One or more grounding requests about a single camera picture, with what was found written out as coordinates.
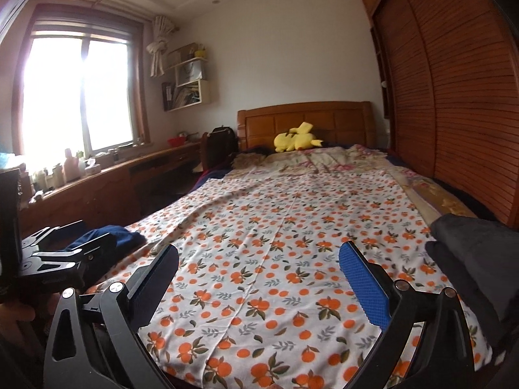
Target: wooden wardrobe door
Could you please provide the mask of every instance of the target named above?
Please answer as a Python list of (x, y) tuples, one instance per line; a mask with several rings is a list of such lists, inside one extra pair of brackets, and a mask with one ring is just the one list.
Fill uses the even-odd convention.
[(408, 1), (433, 82), (434, 175), (470, 193), (498, 219), (513, 225), (519, 93), (504, 21), (490, 0)]
[(427, 54), (413, 11), (407, 0), (383, 0), (374, 22), (390, 69), (396, 152), (416, 172), (432, 176), (434, 100)]

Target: wooden window frame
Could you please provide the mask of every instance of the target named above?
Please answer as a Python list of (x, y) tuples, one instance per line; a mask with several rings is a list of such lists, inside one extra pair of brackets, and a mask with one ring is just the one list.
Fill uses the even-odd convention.
[(23, 69), (30, 54), (32, 46), (31, 33), (34, 23), (43, 13), (62, 13), (75, 15), (79, 19), (92, 21), (102, 20), (106, 24), (114, 25), (131, 33), (131, 45), (128, 45), (128, 99), (130, 104), (130, 116), (132, 124), (137, 129), (136, 138), (144, 143), (150, 143), (150, 129), (146, 114), (144, 99), (144, 68), (143, 68), (143, 36), (144, 24), (136, 20), (124, 18), (113, 13), (107, 13), (94, 8), (72, 6), (64, 4), (39, 4), (34, 9), (29, 25), (23, 37), (22, 46), (18, 55), (18, 63), (15, 72), (12, 92), (11, 128), (12, 148), (16, 155), (23, 153), (22, 116), (23, 116)]

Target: wooden desk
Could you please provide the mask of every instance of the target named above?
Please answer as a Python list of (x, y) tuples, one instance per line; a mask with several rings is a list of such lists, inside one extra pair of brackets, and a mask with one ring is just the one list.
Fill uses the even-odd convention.
[(107, 168), (53, 191), (20, 211), (22, 238), (42, 229), (84, 220), (90, 228), (126, 226), (141, 219), (136, 186), (200, 159), (200, 144), (166, 149)]

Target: textured blue pad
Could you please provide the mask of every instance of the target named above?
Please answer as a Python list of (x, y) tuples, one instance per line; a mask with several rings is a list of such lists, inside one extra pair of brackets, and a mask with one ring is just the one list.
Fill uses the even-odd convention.
[(339, 249), (339, 266), (370, 323), (385, 331), (391, 321), (389, 299), (349, 242)]

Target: tied curtain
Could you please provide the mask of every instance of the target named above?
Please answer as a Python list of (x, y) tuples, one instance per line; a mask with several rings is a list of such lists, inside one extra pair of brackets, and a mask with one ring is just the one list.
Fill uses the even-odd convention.
[(154, 41), (146, 47), (151, 54), (151, 77), (164, 74), (163, 55), (168, 48), (168, 38), (178, 28), (165, 16), (156, 16), (153, 20)]

